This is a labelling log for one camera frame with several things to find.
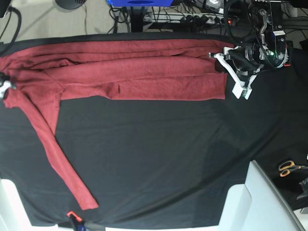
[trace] blue device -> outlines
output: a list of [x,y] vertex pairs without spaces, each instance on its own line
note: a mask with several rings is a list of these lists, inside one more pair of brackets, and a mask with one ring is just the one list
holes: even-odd
[[173,0],[107,0],[114,7],[122,6],[171,6]]

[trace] clamp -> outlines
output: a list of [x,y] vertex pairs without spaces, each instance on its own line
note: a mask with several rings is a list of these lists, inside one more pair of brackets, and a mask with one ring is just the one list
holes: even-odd
[[15,89],[15,85],[10,82],[10,77],[0,72],[0,100],[3,100],[9,88]]
[[263,65],[261,65],[249,78],[248,81],[244,82],[241,81],[240,78],[237,76],[233,68],[226,62],[225,55],[228,55],[228,51],[233,50],[232,48],[224,48],[224,53],[209,53],[210,58],[215,58],[219,61],[219,63],[229,72],[231,77],[233,78],[235,85],[233,87],[232,93],[235,95],[237,99],[240,97],[244,97],[245,99],[249,99],[249,96],[252,92],[251,84],[256,79],[258,72],[260,72]]

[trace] red sweater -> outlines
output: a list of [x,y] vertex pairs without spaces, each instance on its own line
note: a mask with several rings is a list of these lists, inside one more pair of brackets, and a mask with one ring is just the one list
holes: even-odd
[[72,42],[37,46],[0,58],[16,90],[4,100],[28,117],[52,168],[80,207],[98,204],[55,139],[60,100],[100,95],[112,100],[224,99],[226,75],[209,52],[230,46],[214,40]]

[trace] scissors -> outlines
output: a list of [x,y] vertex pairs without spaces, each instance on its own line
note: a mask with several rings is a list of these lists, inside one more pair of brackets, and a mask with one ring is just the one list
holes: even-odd
[[280,171],[280,177],[286,177],[291,172],[294,172],[299,169],[308,169],[307,165],[296,165],[294,161],[288,160],[284,162],[283,164],[279,165],[279,171]]

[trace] black cloth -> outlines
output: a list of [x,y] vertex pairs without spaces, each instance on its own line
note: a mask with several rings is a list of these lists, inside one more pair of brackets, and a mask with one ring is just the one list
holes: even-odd
[[307,53],[296,50],[292,67],[259,74],[248,101],[234,97],[230,77],[226,100],[61,101],[56,139],[100,202],[88,211],[50,167],[26,116],[1,104],[0,177],[16,184],[40,226],[68,221],[70,210],[115,228],[218,225],[228,189],[244,183],[253,159],[293,209],[306,207],[296,197],[308,174],[281,179],[277,166],[289,158],[307,163],[307,64]]

